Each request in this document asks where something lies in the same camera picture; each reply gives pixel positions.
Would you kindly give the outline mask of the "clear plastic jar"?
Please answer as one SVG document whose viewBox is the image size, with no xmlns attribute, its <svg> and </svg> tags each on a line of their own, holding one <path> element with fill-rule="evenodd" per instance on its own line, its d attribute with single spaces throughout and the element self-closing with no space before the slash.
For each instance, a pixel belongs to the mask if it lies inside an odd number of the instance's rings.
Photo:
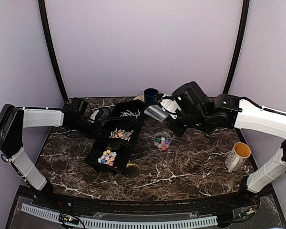
<svg viewBox="0 0 286 229">
<path fill-rule="evenodd" d="M 161 151 L 167 151 L 170 143 L 172 141 L 172 137 L 167 132 L 157 132 L 153 137 L 154 145 Z"/>
</svg>

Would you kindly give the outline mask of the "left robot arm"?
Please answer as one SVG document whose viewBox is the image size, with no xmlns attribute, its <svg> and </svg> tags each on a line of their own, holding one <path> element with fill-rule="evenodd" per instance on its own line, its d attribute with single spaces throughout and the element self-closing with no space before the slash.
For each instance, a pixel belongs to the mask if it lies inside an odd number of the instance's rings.
<svg viewBox="0 0 286 229">
<path fill-rule="evenodd" d="M 76 99 L 70 108 L 28 107 L 5 104 L 0 112 L 0 151 L 3 160 L 10 163 L 20 178 L 34 190 L 41 192 L 39 200 L 47 208 L 54 208 L 58 198 L 51 193 L 51 182 L 37 169 L 26 152 L 29 134 L 38 130 L 46 135 L 51 128 L 65 128 L 80 132 L 86 138 L 100 134 L 99 120 L 85 116 L 87 104 Z"/>
</svg>

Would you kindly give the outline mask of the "metal scoop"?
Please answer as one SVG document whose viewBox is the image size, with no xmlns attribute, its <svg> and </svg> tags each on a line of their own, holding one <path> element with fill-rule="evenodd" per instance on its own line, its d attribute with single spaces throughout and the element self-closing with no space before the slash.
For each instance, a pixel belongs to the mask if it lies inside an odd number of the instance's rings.
<svg viewBox="0 0 286 229">
<path fill-rule="evenodd" d="M 163 111 L 158 105 L 150 105 L 144 110 L 144 114 L 156 121 L 163 121 L 168 117 L 168 113 Z"/>
</svg>

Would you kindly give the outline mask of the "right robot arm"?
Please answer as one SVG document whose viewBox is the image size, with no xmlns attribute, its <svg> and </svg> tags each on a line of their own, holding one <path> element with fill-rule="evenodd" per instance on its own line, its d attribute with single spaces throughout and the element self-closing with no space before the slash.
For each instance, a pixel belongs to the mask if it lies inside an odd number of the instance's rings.
<svg viewBox="0 0 286 229">
<path fill-rule="evenodd" d="M 234 195 L 238 207 L 244 207 L 251 201 L 252 193 L 260 192 L 286 173 L 286 112 L 230 94 L 220 94 L 210 101 L 196 82 L 180 86 L 172 95 L 163 95 L 159 105 L 170 115 L 167 125 L 177 136 L 182 136 L 188 128 L 210 134 L 222 127 L 254 130 L 283 139 L 274 156 L 243 180 L 244 189 Z"/>
</svg>

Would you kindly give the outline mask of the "black three-compartment candy tray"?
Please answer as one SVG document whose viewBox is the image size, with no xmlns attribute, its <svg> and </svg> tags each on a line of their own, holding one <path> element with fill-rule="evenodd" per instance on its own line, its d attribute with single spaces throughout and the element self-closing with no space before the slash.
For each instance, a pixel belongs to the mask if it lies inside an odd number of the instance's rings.
<svg viewBox="0 0 286 229">
<path fill-rule="evenodd" d="M 146 107 L 140 100 L 118 103 L 84 162 L 96 171 L 124 173 L 142 129 Z"/>
</svg>

